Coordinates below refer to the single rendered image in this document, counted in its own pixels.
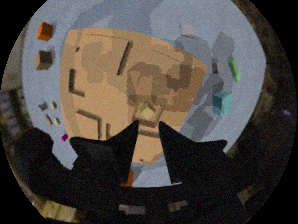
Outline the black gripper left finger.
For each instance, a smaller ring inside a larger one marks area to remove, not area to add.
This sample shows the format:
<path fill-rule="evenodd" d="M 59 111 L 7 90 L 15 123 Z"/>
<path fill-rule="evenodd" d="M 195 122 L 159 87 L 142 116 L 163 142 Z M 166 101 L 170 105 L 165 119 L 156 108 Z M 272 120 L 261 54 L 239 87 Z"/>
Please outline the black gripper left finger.
<path fill-rule="evenodd" d="M 128 183 L 130 165 L 134 155 L 134 145 L 136 145 L 140 129 L 140 121 L 134 120 L 132 124 L 118 132 L 116 136 L 109 140 L 84 139 L 84 137 L 72 137 L 72 148 L 77 156 L 84 156 L 86 159 L 102 161 L 113 165 L 114 172 L 117 172 L 121 184 Z"/>

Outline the small magenta block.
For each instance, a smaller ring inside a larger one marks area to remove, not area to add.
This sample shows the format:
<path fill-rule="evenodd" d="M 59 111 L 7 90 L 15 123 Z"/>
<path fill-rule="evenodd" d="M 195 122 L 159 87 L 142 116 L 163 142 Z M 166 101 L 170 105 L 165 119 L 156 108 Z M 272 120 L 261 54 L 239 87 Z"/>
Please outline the small magenta block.
<path fill-rule="evenodd" d="M 61 137 L 61 140 L 67 140 L 68 139 L 68 136 L 67 135 L 63 135 L 63 137 Z"/>

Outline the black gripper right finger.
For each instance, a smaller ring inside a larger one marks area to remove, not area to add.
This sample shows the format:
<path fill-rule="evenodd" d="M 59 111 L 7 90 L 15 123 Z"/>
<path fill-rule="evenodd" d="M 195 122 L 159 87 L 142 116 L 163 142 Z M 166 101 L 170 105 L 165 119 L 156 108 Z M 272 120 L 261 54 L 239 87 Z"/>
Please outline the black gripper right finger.
<path fill-rule="evenodd" d="M 196 143 L 174 131 L 164 121 L 158 121 L 158 132 L 161 137 L 162 151 L 165 153 L 166 167 L 170 176 L 170 184 L 182 183 L 180 177 L 196 163 L 198 157 L 218 152 L 227 145 L 227 140 L 204 141 Z"/>

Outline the green rectangular bar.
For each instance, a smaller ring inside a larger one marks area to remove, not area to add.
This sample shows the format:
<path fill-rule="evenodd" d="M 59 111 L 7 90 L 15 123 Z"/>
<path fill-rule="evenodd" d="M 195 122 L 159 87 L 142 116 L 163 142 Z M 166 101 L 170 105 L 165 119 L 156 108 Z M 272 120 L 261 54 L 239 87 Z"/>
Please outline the green rectangular bar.
<path fill-rule="evenodd" d="M 241 79 L 241 73 L 239 73 L 239 68 L 238 68 L 237 60 L 235 60 L 235 57 L 231 57 L 231 59 L 227 61 L 227 64 L 230 65 L 230 71 L 231 71 L 231 76 L 233 76 L 233 80 L 239 83 L 239 79 Z"/>

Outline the orange block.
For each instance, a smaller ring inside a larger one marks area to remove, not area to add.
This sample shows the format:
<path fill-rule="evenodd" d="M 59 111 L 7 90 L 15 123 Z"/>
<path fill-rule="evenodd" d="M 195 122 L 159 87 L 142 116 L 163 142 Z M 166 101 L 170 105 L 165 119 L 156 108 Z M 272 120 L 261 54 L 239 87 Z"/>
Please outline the orange block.
<path fill-rule="evenodd" d="M 37 32 L 36 39 L 49 41 L 49 39 L 51 39 L 53 35 L 52 34 L 53 27 L 55 26 L 51 26 L 51 24 L 49 23 L 47 24 L 44 22 L 43 24 L 41 24 L 41 26 L 39 27 L 39 32 Z"/>

